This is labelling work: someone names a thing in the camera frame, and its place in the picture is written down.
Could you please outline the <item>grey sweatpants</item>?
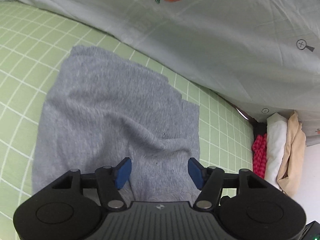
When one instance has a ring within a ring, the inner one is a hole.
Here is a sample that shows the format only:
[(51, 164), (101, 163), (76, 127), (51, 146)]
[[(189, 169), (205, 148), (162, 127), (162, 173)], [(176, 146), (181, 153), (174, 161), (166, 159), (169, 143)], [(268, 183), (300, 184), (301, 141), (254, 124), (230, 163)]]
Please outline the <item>grey sweatpants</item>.
[(199, 106), (167, 77), (99, 47), (75, 46), (47, 93), (32, 168), (37, 193), (71, 169), (92, 173), (129, 157), (126, 203), (189, 201), (199, 191)]

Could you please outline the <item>beige folded garment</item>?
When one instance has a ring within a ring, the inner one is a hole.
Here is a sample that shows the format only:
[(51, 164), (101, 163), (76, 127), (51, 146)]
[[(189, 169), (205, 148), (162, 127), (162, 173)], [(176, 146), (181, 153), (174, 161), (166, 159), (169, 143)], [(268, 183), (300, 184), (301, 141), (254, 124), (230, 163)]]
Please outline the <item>beige folded garment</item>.
[(305, 148), (306, 135), (302, 131), (302, 123), (298, 120), (298, 113), (294, 111), (287, 122), (284, 156), (277, 175), (277, 183), (281, 190), (291, 198), (299, 189)]

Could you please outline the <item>red striped garment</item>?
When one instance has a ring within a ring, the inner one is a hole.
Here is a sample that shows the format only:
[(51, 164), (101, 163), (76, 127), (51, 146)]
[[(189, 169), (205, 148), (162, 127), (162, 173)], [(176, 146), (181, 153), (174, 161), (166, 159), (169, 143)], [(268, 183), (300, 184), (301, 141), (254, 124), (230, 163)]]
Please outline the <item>red striped garment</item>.
[(267, 134), (257, 135), (252, 145), (253, 151), (253, 172), (264, 179), (266, 172), (266, 152), (267, 152)]

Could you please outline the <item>white folded garment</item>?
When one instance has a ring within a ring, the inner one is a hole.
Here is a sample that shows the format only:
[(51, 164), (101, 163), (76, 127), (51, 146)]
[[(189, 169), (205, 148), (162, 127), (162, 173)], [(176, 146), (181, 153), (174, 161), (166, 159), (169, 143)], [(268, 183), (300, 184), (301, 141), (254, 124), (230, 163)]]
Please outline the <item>white folded garment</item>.
[(278, 113), (274, 113), (267, 119), (267, 151), (264, 179), (277, 189), (280, 189), (277, 183), (277, 175), (284, 156), (286, 136), (287, 119)]

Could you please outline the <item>white carrot print quilt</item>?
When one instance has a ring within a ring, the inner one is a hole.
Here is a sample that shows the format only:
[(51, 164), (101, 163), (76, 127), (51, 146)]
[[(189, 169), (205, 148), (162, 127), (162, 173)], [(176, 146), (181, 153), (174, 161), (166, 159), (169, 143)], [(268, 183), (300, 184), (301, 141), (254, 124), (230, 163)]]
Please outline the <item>white carrot print quilt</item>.
[(319, 0), (17, 0), (93, 26), (255, 120), (297, 111), (319, 143)]

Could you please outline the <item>green grid bed sheet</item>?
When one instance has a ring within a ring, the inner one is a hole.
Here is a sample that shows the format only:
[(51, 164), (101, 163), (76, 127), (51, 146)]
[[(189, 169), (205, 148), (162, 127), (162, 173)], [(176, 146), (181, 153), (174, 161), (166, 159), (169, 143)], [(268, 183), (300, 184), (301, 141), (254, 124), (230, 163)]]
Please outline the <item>green grid bed sheet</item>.
[(99, 46), (166, 76), (200, 107), (200, 161), (227, 172), (252, 168), (253, 129), (214, 92), (114, 37), (60, 15), (1, 1), (1, 239), (14, 239), (13, 213), (31, 195), (37, 126), (61, 62), (77, 44)]

